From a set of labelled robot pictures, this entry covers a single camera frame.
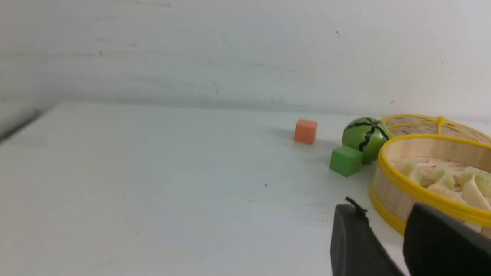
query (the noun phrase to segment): black stripe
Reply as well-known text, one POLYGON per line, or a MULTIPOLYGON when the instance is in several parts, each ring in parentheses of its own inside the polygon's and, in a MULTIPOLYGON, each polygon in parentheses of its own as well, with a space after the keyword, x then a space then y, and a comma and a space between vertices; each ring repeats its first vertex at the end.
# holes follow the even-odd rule
POLYGON ((387 136, 387 134, 379 126, 376 126, 375 128, 380 131, 385 140, 389 141, 389 136, 387 136))
POLYGON ((354 128, 354 127, 361 127, 361 126, 369 126, 370 127, 370 126, 372 126, 372 124, 367 123, 367 122, 354 123, 352 125, 348 125, 344 130, 354 128))
POLYGON ((370 129, 369 132, 365 133, 365 142, 360 143, 360 145, 358 146, 359 151, 363 151, 366 145, 368 145, 368 143, 370 142, 370 138, 372 137, 372 134, 374 132, 375 132, 375 126, 372 126, 372 129, 370 129))

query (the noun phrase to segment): green cube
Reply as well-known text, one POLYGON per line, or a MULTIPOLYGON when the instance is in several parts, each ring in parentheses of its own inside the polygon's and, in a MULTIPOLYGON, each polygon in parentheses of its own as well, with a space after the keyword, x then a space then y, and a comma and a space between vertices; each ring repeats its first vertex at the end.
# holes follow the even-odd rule
POLYGON ((329 168, 348 177, 361 170, 363 153, 348 146, 343 146, 332 151, 329 168))

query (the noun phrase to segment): bamboo steamer lid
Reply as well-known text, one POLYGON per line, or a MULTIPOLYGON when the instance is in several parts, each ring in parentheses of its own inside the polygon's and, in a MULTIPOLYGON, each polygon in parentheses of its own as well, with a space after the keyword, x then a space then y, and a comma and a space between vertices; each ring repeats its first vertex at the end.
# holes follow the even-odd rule
POLYGON ((416 114, 396 114, 382 118, 392 137, 408 134, 438 134, 474 140, 491 145, 491 138, 466 125, 445 120, 445 117, 431 117, 416 114))

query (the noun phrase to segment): yellow rim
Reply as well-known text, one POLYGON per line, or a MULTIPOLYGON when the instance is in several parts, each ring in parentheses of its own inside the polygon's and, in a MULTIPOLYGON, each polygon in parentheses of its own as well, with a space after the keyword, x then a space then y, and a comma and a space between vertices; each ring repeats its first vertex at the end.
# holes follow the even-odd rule
POLYGON ((455 142, 482 147, 490 151, 491 151, 491 146, 472 140, 450 137, 450 136, 439 136, 439 135, 432 135, 432 134, 412 134, 412 135, 399 136, 387 141, 382 146, 382 149, 380 149, 379 160, 378 160, 379 169, 387 177, 387 179, 392 184, 394 184, 395 186, 406 192, 409 196, 411 196, 415 200, 428 203, 434 206, 435 208, 458 219, 476 223, 486 227, 491 227, 491 212, 483 211, 466 205, 461 205, 454 201, 446 199, 440 195, 432 193, 427 189, 425 189, 424 187, 410 181, 402 173, 396 170, 396 168, 390 163, 390 161, 386 157, 387 149, 393 143, 396 143, 400 140, 415 139, 415 138, 429 138, 429 139, 455 141, 455 142))
POLYGON ((466 128, 468 130, 471 130, 479 135, 481 135, 482 137, 484 137, 486 140, 488 140, 488 142, 491 142, 491 138, 489 136, 487 136, 486 134, 476 130, 476 129, 473 129, 469 126, 466 126, 464 124, 461 124, 461 123, 457 123, 457 122, 454 122, 454 121, 449 121, 449 120, 445 120, 445 117, 443 116, 438 116, 438 117, 431 117, 431 116, 425 116, 425 115, 418 115, 418 114, 395 114, 395 115, 390 115, 390 116, 387 116, 387 117, 384 117, 381 119, 381 122, 382 123, 386 123, 388 120, 390 119, 393 119, 395 117, 403 117, 403 116, 411 116, 411 117, 416 117, 416 118, 420 118, 420 119, 423 119, 423 120, 427 120, 426 122, 414 122, 414 123, 406 123, 406 124, 398 124, 398 125, 393 125, 393 126, 387 126, 389 128, 389 130, 391 128, 397 128, 397 127, 403 127, 403 126, 409 126, 409 125, 418 125, 418 124, 437 124, 438 125, 438 134, 441 135, 441 127, 442 125, 445 125, 446 127, 448 128, 451 128, 452 130, 454 131, 457 131, 458 133, 462 134, 462 135, 465 135, 477 142, 480 142, 479 139, 477 139, 476 137, 472 136, 470 133, 468 133, 467 131, 464 131, 462 129, 458 129, 456 127, 453 127, 452 125, 456 125, 456 126, 460 126, 460 127, 463 127, 463 128, 466 128))
POLYGON ((406 230, 406 224, 398 219, 395 215, 393 215, 387 208, 380 202, 380 199, 375 194, 375 188, 373 186, 370 188, 370 199, 372 200, 373 207, 378 212, 378 214, 382 217, 382 219, 390 225, 394 230, 399 232, 399 234, 404 235, 404 231, 406 230))

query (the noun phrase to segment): white wall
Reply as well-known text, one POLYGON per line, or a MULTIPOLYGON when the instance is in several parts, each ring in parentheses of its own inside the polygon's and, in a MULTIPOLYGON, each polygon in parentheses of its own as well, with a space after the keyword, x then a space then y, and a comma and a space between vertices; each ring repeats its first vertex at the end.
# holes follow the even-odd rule
POLYGON ((3 99, 491 118, 491 2, 3 0, 3 99))

